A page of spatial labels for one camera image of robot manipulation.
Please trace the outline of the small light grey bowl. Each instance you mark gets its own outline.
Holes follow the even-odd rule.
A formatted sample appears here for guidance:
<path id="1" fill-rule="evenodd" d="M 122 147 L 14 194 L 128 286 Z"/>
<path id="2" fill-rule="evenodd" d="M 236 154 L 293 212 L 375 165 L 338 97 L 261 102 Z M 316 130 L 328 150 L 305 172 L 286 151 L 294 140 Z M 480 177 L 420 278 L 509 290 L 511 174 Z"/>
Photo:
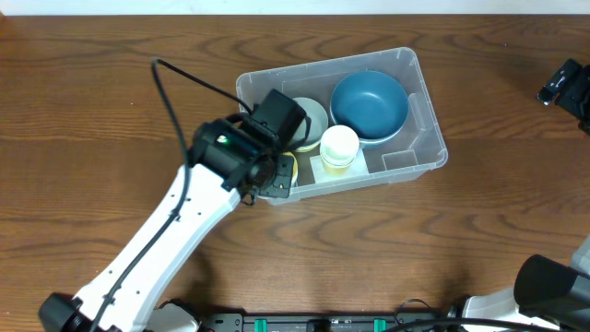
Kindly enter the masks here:
<path id="1" fill-rule="evenodd" d="M 319 102 L 310 98 L 298 97 L 294 100 L 311 119 L 311 128 L 309 135 L 306 136 L 305 132 L 307 124 L 305 121 L 302 121 L 289 144 L 291 146 L 295 144 L 296 148 L 299 148 L 301 146 L 310 145 L 316 141 L 321 141 L 323 133 L 328 128 L 328 117 L 325 108 Z"/>

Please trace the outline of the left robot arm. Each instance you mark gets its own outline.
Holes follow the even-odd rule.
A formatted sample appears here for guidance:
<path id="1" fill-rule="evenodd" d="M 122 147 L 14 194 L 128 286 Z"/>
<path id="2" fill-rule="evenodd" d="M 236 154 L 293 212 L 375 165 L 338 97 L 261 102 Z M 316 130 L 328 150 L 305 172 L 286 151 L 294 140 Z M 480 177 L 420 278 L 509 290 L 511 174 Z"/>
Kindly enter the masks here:
<path id="1" fill-rule="evenodd" d="M 51 294 L 46 331 L 196 331 L 199 320 L 160 296 L 207 234 L 245 196 L 289 195 L 289 142 L 300 123 L 245 115 L 201 125 L 168 192 L 123 251 L 76 295 Z"/>

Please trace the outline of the cream white cup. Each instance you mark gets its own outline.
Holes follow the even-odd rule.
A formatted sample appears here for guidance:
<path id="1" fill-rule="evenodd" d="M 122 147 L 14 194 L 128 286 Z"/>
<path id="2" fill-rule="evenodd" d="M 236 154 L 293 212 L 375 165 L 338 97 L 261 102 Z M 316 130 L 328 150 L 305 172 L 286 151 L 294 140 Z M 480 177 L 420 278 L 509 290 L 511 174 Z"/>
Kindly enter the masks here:
<path id="1" fill-rule="evenodd" d="M 320 155 L 325 154 L 337 160 L 355 156 L 360 148 L 357 134 L 345 125 L 333 125 L 322 135 Z"/>

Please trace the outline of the small yellow bowl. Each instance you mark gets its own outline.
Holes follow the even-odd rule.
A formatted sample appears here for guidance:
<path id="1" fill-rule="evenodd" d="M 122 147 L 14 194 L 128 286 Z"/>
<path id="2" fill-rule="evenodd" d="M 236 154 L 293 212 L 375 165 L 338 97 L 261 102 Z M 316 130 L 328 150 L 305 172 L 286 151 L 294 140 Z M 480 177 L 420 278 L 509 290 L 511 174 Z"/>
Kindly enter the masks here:
<path id="1" fill-rule="evenodd" d="M 320 141 L 316 141 L 310 145 L 307 146 L 301 146 L 299 148 L 296 148 L 294 151 L 297 153 L 305 153 L 305 152 L 309 152 L 313 149 L 315 149 L 318 145 L 320 144 Z"/>

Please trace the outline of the yellow cup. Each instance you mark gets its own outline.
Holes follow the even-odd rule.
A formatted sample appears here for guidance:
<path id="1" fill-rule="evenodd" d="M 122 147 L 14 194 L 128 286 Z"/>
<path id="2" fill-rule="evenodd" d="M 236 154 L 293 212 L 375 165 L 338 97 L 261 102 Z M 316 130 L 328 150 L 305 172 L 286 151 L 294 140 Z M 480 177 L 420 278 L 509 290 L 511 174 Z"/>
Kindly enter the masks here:
<path id="1" fill-rule="evenodd" d="M 351 161 L 348 164 L 334 165 L 334 164 L 331 164 L 325 160 L 322 160 L 324 172 L 327 175 L 333 176 L 333 177 L 344 176 L 347 173 L 347 171 L 350 169 L 350 166 L 352 164 L 353 164 L 353 162 Z"/>
<path id="2" fill-rule="evenodd" d="M 284 156 L 291 157 L 293 159 L 292 176 L 291 176 L 291 187 L 295 186 L 299 176 L 299 166 L 295 155 L 291 152 L 283 153 Z"/>

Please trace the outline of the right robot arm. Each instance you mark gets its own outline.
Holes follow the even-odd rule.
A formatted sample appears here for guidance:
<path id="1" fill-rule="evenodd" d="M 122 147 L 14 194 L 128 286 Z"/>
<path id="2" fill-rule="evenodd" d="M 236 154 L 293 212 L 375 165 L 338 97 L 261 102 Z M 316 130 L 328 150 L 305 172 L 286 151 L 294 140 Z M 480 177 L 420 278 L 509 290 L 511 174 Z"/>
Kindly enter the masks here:
<path id="1" fill-rule="evenodd" d="M 537 99 L 555 103 L 589 132 L 589 67 L 569 59 L 541 88 Z M 543 255 L 530 256 L 512 287 L 471 296 L 458 306 L 456 317 L 488 319 L 553 331 L 589 329 L 589 241 L 572 255 L 569 265 Z"/>

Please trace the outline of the green cup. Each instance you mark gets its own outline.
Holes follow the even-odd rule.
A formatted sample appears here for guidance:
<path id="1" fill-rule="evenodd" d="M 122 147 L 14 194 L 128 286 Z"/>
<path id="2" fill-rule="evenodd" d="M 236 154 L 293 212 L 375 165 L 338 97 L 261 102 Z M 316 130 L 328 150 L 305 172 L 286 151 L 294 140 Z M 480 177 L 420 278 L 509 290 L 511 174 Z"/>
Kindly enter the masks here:
<path id="1" fill-rule="evenodd" d="M 321 154 L 320 157 L 321 157 L 323 164 L 326 167 L 335 168 L 335 169 L 347 168 L 356 159 L 355 156 L 350 156 L 350 157 L 344 158 L 343 160 L 337 160 L 337 159 L 329 157 L 328 155 L 325 155 L 325 154 Z"/>

